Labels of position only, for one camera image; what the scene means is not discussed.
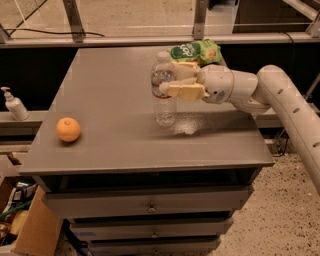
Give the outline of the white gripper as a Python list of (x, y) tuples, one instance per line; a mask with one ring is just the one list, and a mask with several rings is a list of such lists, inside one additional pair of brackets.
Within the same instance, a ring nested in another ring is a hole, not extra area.
[(174, 62), (174, 67), (179, 81), (198, 77), (199, 84), (183, 85), (163, 82), (159, 85), (159, 91), (162, 94), (187, 101), (203, 99), (211, 104), (224, 103), (230, 97), (233, 74), (229, 68), (211, 64), (201, 69), (196, 62)]

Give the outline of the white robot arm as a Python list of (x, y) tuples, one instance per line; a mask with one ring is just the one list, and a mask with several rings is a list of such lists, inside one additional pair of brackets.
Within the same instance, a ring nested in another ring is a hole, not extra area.
[(175, 68), (177, 79), (159, 85), (165, 96), (209, 104), (228, 102), (257, 115), (272, 109), (320, 193), (320, 117), (281, 68), (266, 65), (256, 74), (216, 64), (201, 68), (182, 62)]

